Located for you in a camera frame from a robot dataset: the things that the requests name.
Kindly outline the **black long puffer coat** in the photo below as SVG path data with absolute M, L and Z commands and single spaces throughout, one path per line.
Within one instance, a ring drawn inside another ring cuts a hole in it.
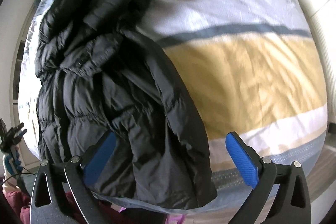
M 205 126 L 162 48 L 136 31 L 150 0 L 54 0 L 35 59 L 39 155 L 83 156 L 106 132 L 116 148 L 94 194 L 165 209 L 217 197 Z

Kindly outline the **striped bed duvet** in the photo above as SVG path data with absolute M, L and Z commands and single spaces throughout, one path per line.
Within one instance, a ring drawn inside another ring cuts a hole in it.
M 35 76 L 38 29 L 54 0 L 41 0 L 21 65 L 19 118 L 38 156 Z M 151 0 L 138 25 L 174 63 L 202 117 L 217 198 L 201 212 L 243 204 L 251 191 L 225 146 L 236 131 L 260 156 L 313 169 L 327 130 L 321 61 L 298 0 Z

